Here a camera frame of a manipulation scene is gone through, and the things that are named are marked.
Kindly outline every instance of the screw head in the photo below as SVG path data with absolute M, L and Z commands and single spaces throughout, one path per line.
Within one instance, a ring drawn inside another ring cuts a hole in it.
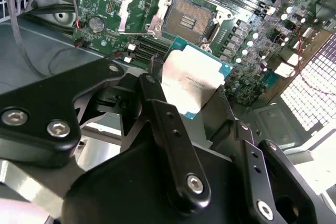
M 195 175 L 189 175 L 187 177 L 188 187 L 196 194 L 201 194 L 203 192 L 203 183 Z
M 269 146 L 273 151 L 276 151 L 276 150 L 277 150 L 277 147 L 275 146 L 274 143 L 268 143 L 268 146 Z
M 114 65 L 110 65 L 109 68 L 110 68 L 112 71 L 114 71 L 114 72 L 118 72 L 118 71 L 119 71 L 119 69 L 118 69 L 116 66 L 114 66 Z
M 239 124 L 241 125 L 241 127 L 242 127 L 245 131 L 248 130 L 248 127 L 247 127 L 247 125 L 246 125 L 245 123 L 240 122 Z
M 151 83 L 155 83 L 155 79 L 152 76 L 146 76 L 147 80 L 149 80 Z
M 1 116 L 2 121 L 10 126 L 19 126 L 28 121 L 28 115 L 22 110 L 7 110 Z
M 155 25 L 154 26 L 154 31 L 161 31 L 161 26 L 160 25 Z
M 47 126 L 47 132 L 54 137 L 66 137 L 70 133 L 70 127 L 63 121 L 52 121 Z
M 259 200 L 257 201 L 257 206 L 262 216 L 268 220 L 273 220 L 273 212 L 265 202 Z

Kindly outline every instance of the motherboard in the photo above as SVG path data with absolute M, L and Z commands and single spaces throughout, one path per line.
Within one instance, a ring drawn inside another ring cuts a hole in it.
M 225 79 L 227 96 L 250 105 L 283 78 L 268 62 L 297 53 L 298 33 L 304 49 L 317 27 L 335 32 L 334 14 L 318 17 L 321 8 L 329 8 L 323 1 L 79 0 L 73 36 L 104 55 L 128 51 L 127 61 L 144 69 L 153 55 L 164 59 L 182 37 L 233 66 Z

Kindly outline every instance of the black bracket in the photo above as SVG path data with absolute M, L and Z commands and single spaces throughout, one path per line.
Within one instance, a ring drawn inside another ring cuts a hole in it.
M 135 90 L 141 115 L 135 122 L 121 118 L 121 151 L 152 136 L 170 201 L 187 214 L 204 209 L 210 202 L 210 186 L 177 108 L 166 102 L 159 80 L 149 74 L 139 76 Z
M 243 190 L 235 200 L 242 222 L 286 223 L 273 200 L 263 153 L 254 146 L 249 127 L 235 119 L 222 86 L 203 107 L 202 118 L 212 149 L 236 164 L 233 177 Z
M 274 199 L 287 223 L 332 224 L 334 213 L 322 202 L 282 150 L 272 141 L 263 140 L 262 150 L 270 174 Z
M 118 84 L 123 76 L 119 65 L 103 58 L 0 95 L 0 157 L 45 167 L 65 165 L 80 140 L 78 122 L 92 95 L 108 83 Z M 48 133 L 55 121 L 69 127 L 66 136 Z

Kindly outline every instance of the green circuit board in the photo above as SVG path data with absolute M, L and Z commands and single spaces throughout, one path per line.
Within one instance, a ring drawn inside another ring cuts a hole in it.
M 146 68 L 153 54 L 164 56 L 175 37 L 183 37 L 181 33 L 186 34 L 184 39 L 195 41 L 193 43 L 200 47 L 206 42 L 205 50 L 234 66 L 226 79 L 227 95 L 238 103 L 249 105 L 263 89 L 272 85 L 277 79 L 276 74 L 270 69 L 264 71 L 263 66 L 266 66 L 272 57 L 278 57 L 284 48 L 291 49 L 292 41 L 297 36 L 293 29 L 286 26 L 286 22 L 300 26 L 302 33 L 308 28 L 313 30 L 317 25 L 313 22 L 313 18 L 319 0 L 173 0 L 166 11 L 160 38 L 154 38 L 148 33 L 153 16 L 158 12 L 160 0 L 132 0 L 127 6 L 128 15 L 124 30 L 121 31 L 123 1 L 79 0 L 82 26 L 80 29 L 75 29 L 74 39 L 84 38 L 90 42 L 92 49 L 105 55 L 127 51 L 132 45 L 134 57 L 131 63 Z M 196 31 L 196 37 L 195 33 L 192 34 L 193 37 L 188 37 L 190 31 L 186 31 L 185 27 L 184 30 L 171 32 L 172 28 L 169 27 L 167 20 L 175 15 L 174 11 L 178 9 L 179 1 L 180 5 L 190 4 L 192 8 L 196 7 L 204 12 L 203 16 L 194 17 L 184 10 L 186 15 L 183 17 L 187 20 L 185 19 L 183 24 L 192 32 Z M 213 18 L 218 17 L 214 1 L 230 10 L 232 17 L 222 21 L 221 24 L 213 22 Z M 202 19 L 206 15 L 212 16 L 210 19 Z M 297 17 L 304 17 L 306 22 L 301 24 Z M 92 30 L 90 20 L 93 18 L 102 22 L 102 31 Z M 195 27 L 196 24 L 200 24 L 199 20 L 203 23 L 208 20 L 208 23 L 205 28 L 197 30 Z M 251 33 L 257 33 L 258 38 L 252 39 Z M 284 37 L 286 37 L 285 46 L 279 42 L 279 38 Z

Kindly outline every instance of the red wire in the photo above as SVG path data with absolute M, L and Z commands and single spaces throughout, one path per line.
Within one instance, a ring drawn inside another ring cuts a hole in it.
M 306 79 L 303 77 L 302 73 L 301 73 L 301 65 L 300 65 L 300 55 L 301 55 L 301 51 L 302 51 L 302 39 L 301 39 L 301 32 L 298 26 L 296 26 L 296 32 L 298 33 L 298 38 L 299 38 L 299 50 L 298 50 L 298 72 L 299 72 L 299 76 L 301 77 L 301 79 L 304 81 L 304 83 L 310 87 L 311 89 L 314 89 L 317 92 L 320 92 L 322 94 L 325 95 L 336 95 L 336 93 L 332 93 L 332 92 L 324 92 L 318 88 L 313 87 L 312 85 L 310 85 L 308 83 L 308 81 L 306 81 Z

